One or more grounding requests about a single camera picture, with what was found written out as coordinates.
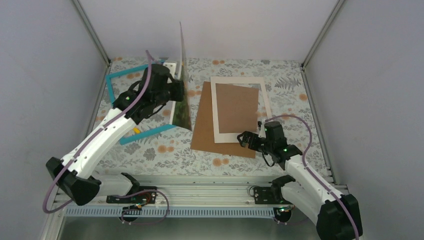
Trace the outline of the sunflower photo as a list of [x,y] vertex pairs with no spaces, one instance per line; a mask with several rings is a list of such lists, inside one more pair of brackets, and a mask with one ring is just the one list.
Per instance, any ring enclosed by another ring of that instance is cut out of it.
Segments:
[[187,56],[186,56],[186,47],[183,34],[182,23],[179,22],[180,26],[180,42],[181,42],[181,57],[180,57],[180,66],[177,75],[177,81],[180,83],[181,87],[179,88],[179,94],[182,96],[181,101],[175,101],[172,107],[172,120],[171,124],[187,129],[192,130],[192,121],[191,121],[191,108],[190,108],[190,97],[189,97],[189,81],[190,77],[187,69]]

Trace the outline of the yellow black screwdriver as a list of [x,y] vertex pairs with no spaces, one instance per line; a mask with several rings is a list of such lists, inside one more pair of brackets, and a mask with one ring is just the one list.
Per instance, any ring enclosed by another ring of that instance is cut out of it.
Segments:
[[141,131],[138,128],[136,128],[136,127],[133,128],[133,131],[134,131],[135,134],[140,134],[141,133]]

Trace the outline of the white mat board passepartout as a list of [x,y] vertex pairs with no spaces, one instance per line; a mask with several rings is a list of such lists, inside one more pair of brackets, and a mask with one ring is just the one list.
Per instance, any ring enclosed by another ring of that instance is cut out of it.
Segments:
[[211,105],[213,115],[213,131],[214,131],[214,142],[217,144],[222,143],[237,143],[237,136],[240,133],[220,133],[219,130],[219,115],[217,105],[217,94],[216,84],[258,84],[262,91],[263,102],[266,110],[266,117],[270,119],[272,117],[272,111],[270,107],[270,101],[266,90],[266,85],[263,77],[231,77],[231,76],[211,76],[210,77],[210,88],[211,88]]

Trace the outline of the teal wooden picture frame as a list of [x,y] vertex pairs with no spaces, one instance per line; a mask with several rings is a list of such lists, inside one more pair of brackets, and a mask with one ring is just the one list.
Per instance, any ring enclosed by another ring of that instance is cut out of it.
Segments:
[[[125,112],[123,117],[138,125],[160,112],[168,102],[175,106],[176,102],[184,99],[185,93],[183,82],[175,78],[177,66],[176,61],[160,60],[159,63],[145,64],[106,75],[112,107]],[[115,97],[111,80],[142,70],[142,78]]]

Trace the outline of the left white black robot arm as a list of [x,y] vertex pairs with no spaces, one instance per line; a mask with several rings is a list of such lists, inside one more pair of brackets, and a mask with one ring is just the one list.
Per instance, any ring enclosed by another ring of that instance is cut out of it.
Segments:
[[185,84],[162,64],[146,68],[140,80],[119,94],[103,121],[71,152],[52,157],[46,168],[70,202],[83,206],[96,197],[120,196],[131,203],[139,197],[139,183],[128,173],[95,174],[109,150],[141,121],[152,117],[168,102],[182,102]]

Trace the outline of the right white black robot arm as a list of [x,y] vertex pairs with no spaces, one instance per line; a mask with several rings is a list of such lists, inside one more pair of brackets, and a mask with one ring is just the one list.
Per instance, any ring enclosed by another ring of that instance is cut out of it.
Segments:
[[358,240],[363,235],[358,200],[344,194],[319,175],[306,161],[306,153],[288,144],[282,125],[268,121],[259,133],[244,131],[237,136],[241,147],[271,156],[286,175],[271,182],[274,202],[289,202],[307,216],[322,240]]

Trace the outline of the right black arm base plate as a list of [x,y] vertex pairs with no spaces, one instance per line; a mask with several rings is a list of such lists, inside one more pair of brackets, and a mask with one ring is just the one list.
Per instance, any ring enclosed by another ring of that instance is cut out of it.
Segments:
[[256,205],[294,205],[283,198],[276,198],[271,187],[253,185],[249,187],[247,192]]

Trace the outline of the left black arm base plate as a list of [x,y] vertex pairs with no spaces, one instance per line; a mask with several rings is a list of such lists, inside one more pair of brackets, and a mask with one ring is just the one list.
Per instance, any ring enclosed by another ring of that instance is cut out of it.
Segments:
[[137,195],[120,198],[109,195],[106,197],[106,203],[108,204],[130,204],[130,205],[144,205],[144,204],[155,204],[157,193],[152,190],[157,190],[156,186],[140,186],[135,193],[144,191],[143,193],[138,193]]

